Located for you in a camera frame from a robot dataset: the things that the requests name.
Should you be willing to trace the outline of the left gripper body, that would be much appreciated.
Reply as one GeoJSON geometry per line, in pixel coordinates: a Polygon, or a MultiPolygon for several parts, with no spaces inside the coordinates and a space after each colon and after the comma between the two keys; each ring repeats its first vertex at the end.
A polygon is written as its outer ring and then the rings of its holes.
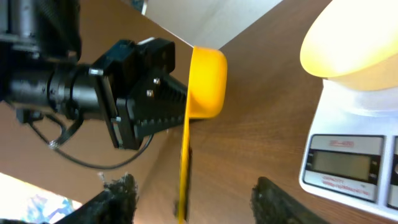
{"type": "Polygon", "coordinates": [[[121,39],[91,67],[101,117],[115,148],[137,150],[145,137],[175,126],[175,43],[121,39]]]}

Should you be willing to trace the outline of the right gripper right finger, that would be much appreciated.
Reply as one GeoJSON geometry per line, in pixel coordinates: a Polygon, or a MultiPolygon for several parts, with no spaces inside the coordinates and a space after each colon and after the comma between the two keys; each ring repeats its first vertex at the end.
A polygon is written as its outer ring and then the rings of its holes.
{"type": "Polygon", "coordinates": [[[267,177],[259,177],[251,190],[251,210],[256,224],[326,224],[267,177]]]}

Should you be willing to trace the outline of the yellow measuring scoop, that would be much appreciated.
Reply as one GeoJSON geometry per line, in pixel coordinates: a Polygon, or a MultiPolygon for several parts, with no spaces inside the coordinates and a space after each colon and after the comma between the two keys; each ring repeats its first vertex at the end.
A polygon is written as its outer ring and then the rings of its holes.
{"type": "Polygon", "coordinates": [[[186,222],[188,218],[190,166],[192,161],[190,120],[211,119],[221,112],[226,92],[227,70],[227,60],[221,51],[194,46],[190,62],[180,151],[177,204],[177,220],[179,223],[186,222]]]}

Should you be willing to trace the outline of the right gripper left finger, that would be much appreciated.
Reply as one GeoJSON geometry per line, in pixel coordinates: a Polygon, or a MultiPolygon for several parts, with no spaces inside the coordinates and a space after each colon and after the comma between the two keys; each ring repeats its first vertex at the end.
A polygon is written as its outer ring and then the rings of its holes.
{"type": "Polygon", "coordinates": [[[104,190],[57,224],[133,224],[138,201],[133,175],[104,183],[104,190]]]}

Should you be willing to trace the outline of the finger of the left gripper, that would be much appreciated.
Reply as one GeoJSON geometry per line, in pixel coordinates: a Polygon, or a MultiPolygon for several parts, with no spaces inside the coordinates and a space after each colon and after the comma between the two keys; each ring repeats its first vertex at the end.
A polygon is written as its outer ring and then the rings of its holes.
{"type": "Polygon", "coordinates": [[[127,97],[127,112],[138,139],[183,124],[187,86],[168,73],[148,73],[127,97]]]}

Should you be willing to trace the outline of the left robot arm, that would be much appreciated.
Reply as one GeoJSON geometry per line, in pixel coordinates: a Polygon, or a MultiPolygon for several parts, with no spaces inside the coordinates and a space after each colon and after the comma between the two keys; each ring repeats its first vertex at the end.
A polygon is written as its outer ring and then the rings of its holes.
{"type": "Polygon", "coordinates": [[[171,73],[175,44],[121,39],[81,63],[78,1],[1,2],[1,99],[20,122],[62,115],[72,121],[58,149],[89,119],[106,123],[113,146],[138,149],[146,136],[180,126],[187,87],[171,73]]]}

